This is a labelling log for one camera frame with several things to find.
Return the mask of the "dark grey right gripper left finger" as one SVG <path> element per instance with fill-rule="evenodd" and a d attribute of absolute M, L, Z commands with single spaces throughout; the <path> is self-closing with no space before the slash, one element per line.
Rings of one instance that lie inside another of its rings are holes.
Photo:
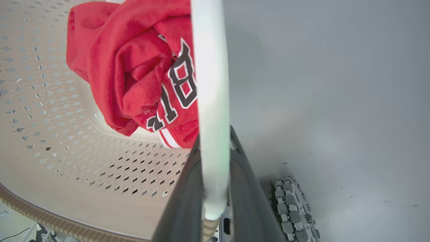
<path fill-rule="evenodd" d="M 170 194 L 152 242 L 203 242 L 203 178 L 198 137 Z"/>

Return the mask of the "red jersey with black lettering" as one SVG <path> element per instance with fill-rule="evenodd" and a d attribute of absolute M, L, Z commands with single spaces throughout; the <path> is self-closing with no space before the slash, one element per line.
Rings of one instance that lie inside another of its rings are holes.
<path fill-rule="evenodd" d="M 89 83 L 106 124 L 168 148 L 199 134 L 190 0 L 86 2 L 70 9 L 66 63 Z"/>

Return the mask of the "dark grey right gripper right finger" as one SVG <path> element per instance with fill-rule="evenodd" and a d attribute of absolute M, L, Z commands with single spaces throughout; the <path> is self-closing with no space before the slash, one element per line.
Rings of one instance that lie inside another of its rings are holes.
<path fill-rule="evenodd" d="M 284 233 L 230 126 L 230 205 L 233 242 L 285 242 Z"/>

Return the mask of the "grey mecanum robot wheel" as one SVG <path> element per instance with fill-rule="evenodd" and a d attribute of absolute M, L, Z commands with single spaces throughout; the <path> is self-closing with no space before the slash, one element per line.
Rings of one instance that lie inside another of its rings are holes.
<path fill-rule="evenodd" d="M 311 207 L 300 185 L 291 176 L 274 184 L 278 217 L 286 242 L 321 242 Z"/>

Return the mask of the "beige perforated plastic laundry basket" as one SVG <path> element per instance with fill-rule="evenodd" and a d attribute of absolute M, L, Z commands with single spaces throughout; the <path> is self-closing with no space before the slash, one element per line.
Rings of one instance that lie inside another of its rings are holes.
<path fill-rule="evenodd" d="M 69 12 L 86 2 L 0 0 L 0 196 L 83 241 L 152 242 L 192 148 L 106 124 L 66 63 Z M 222 0 L 190 3 L 207 242 L 227 200 L 227 43 Z"/>

